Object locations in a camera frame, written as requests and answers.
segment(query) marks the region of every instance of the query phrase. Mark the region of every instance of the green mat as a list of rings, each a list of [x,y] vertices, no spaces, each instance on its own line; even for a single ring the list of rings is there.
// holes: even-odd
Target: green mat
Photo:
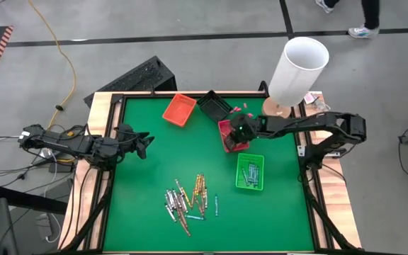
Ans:
[[[254,140],[243,153],[265,157],[263,191],[235,187],[237,153],[226,153],[218,126],[195,107],[184,128],[162,118],[170,98],[127,100],[124,123],[155,136],[147,158],[127,154],[118,165],[104,251],[312,251],[312,238],[292,135]],[[255,116],[262,98],[226,98]],[[206,220],[187,219],[191,237],[174,223],[165,190],[178,179],[191,199],[196,175],[204,173]],[[219,215],[215,216],[215,194]],[[199,215],[195,206],[190,215]]]

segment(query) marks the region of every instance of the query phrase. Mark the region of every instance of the sneaker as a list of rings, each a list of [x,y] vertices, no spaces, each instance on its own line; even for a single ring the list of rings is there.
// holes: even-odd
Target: sneaker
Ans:
[[[364,25],[360,28],[349,28],[348,30],[348,34],[353,38],[374,38],[378,33],[378,29],[367,29]]]
[[[331,13],[334,10],[334,8],[330,8],[327,5],[325,5],[324,0],[316,0],[316,4],[318,6],[321,6],[326,13]]]

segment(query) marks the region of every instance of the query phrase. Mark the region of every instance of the green basket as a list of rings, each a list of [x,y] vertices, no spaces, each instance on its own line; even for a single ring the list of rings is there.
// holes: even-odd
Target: green basket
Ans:
[[[264,156],[255,154],[239,153],[239,158],[237,159],[237,174],[235,176],[235,186],[237,188],[246,188],[255,191],[262,191],[264,189]],[[256,165],[259,169],[258,185],[253,184],[247,185],[243,170],[248,177],[249,175],[249,165]]]

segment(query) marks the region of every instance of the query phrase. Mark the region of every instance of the black pants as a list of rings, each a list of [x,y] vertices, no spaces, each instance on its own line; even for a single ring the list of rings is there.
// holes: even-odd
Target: black pants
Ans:
[[[325,5],[333,8],[339,0],[324,0]],[[365,28],[376,29],[379,27],[380,0],[361,0],[365,14]]]

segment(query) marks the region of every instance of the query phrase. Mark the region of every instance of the person's leg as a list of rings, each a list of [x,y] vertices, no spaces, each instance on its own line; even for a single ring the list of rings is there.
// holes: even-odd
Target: person's leg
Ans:
[[[334,10],[334,6],[339,0],[315,0],[318,6],[321,6],[326,13],[331,13]]]
[[[365,14],[365,28],[374,30],[379,27],[380,0],[361,0]]]
[[[372,38],[379,31],[380,0],[361,0],[365,23],[360,28],[349,28],[348,34],[353,38]]]

